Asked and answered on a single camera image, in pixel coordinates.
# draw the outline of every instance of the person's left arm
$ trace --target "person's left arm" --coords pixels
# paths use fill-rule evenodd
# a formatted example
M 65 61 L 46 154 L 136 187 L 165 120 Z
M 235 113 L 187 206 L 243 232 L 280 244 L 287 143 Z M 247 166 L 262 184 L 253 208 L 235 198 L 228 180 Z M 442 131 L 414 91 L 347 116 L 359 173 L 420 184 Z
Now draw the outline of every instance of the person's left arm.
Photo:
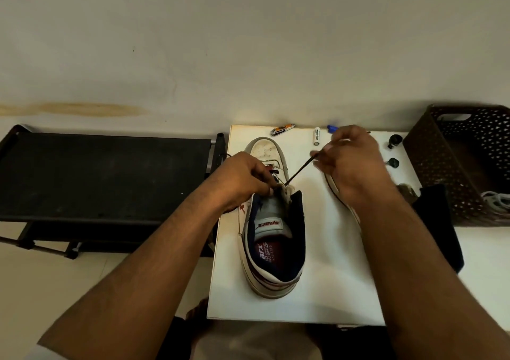
M 72 360 L 154 359 L 218 218 L 276 185 L 256 158 L 229 157 L 38 344 Z

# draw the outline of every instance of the yellow stain on wall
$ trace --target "yellow stain on wall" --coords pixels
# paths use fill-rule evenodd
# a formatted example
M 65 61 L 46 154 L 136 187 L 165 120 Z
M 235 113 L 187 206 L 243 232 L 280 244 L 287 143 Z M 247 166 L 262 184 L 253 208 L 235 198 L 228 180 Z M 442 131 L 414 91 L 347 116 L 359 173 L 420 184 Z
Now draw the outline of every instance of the yellow stain on wall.
M 0 105 L 0 116 L 32 116 L 39 113 L 86 117 L 128 117 L 140 116 L 147 111 L 139 106 L 97 102 L 42 102 L 27 106 Z

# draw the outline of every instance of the person's left hand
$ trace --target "person's left hand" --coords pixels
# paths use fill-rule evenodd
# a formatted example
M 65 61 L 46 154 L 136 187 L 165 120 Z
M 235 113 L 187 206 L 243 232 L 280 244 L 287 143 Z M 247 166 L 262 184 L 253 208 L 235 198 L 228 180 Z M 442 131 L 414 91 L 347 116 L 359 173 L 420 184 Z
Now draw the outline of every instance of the person's left hand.
M 265 165 L 246 152 L 228 157 L 203 185 L 213 190 L 224 211 L 234 209 L 254 193 L 272 195 L 273 188 L 278 187 Z

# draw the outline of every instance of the forearm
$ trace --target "forearm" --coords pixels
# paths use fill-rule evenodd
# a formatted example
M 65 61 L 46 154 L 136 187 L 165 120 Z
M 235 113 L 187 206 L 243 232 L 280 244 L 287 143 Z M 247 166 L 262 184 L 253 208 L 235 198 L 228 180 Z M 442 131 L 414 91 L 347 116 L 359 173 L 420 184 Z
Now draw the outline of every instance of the forearm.
M 406 358 L 508 355 L 505 332 L 464 287 L 393 188 L 366 196 L 355 209 L 397 353 Z
M 154 359 L 222 210 L 199 187 L 39 344 L 72 360 Z

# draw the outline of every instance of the red logo on shoe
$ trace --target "red logo on shoe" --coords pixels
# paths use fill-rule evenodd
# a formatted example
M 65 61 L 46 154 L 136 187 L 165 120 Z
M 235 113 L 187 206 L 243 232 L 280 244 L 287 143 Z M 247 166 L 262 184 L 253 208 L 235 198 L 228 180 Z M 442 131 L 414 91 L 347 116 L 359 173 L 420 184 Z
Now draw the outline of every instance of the red logo on shoe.
M 272 224 L 280 224 L 280 222 L 278 222 L 277 220 L 273 220 L 271 222 L 259 223 L 258 226 L 255 228 L 255 230 L 259 227 L 269 226 Z

